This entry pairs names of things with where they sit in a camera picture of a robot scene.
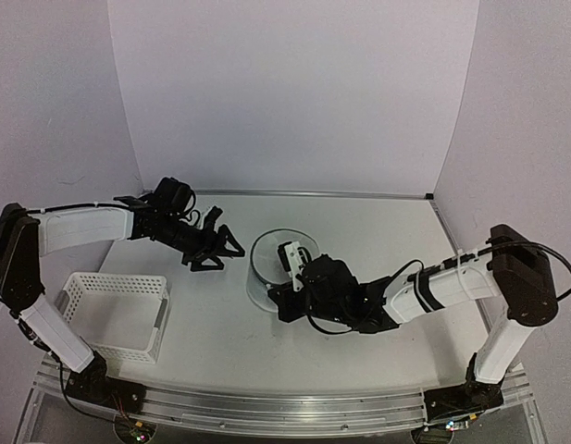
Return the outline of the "white mesh laundry bag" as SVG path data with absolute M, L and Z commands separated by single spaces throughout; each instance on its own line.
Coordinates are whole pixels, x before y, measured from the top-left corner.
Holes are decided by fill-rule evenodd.
M 278 253 L 281 245 L 298 242 L 298 252 L 307 263 L 319 256 L 318 243 L 308 234 L 292 228 L 274 228 L 263 233 L 253 243 L 249 256 L 246 293 L 259 309 L 276 314 L 278 306 L 268 297 L 274 286 L 291 283 L 290 274 L 283 267 Z

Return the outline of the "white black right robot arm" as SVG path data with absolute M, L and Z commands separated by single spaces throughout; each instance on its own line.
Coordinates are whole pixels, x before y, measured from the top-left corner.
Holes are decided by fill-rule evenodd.
M 328 330 L 321 320 L 342 325 L 345 334 L 378 334 L 462 303 L 502 299 L 504 309 L 474 356 L 470 378 L 455 389 L 454 400 L 465 410 L 490 396 L 531 333 L 552 322 L 571 295 L 571 263 L 505 224 L 492 227 L 480 248 L 431 266 L 413 259 L 367 283 L 342 260 L 307 256 L 296 242 L 279 246 L 278 257 L 289 280 L 269 286 L 267 296 L 279 320 L 304 317 L 322 334 Z

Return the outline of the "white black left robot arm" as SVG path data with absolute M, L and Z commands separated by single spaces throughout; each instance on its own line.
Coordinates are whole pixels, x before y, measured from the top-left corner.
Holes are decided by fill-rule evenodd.
M 118 241 L 149 240 L 177 252 L 192 272 L 221 271 L 245 250 L 220 223 L 217 206 L 201 211 L 192 187 L 161 179 L 152 191 L 110 202 L 28 208 L 7 203 L 0 213 L 0 303 L 31 342 L 80 373 L 76 386 L 94 404 L 113 396 L 113 384 L 98 370 L 95 350 L 55 307 L 44 261 L 65 250 Z

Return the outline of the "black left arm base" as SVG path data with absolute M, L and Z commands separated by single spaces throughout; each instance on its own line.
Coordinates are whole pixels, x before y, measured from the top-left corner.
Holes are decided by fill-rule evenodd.
M 71 400 L 115 409 L 121 414 L 140 413 L 146 394 L 145 385 L 109 376 L 105 358 L 97 351 L 92 351 L 92 355 L 81 371 L 69 370 L 67 381 L 64 381 L 66 364 L 56 358 L 59 385 L 66 403 L 81 414 L 87 412 L 81 411 Z

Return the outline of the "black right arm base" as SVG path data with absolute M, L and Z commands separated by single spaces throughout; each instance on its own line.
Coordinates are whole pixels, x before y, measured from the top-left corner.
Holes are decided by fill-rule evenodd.
M 478 381 L 475 377 L 477 357 L 476 353 L 471 357 L 462 384 L 424 392 L 425 422 L 428 425 L 463 419 L 470 414 L 481 414 L 503 405 L 504 378 L 494 384 Z

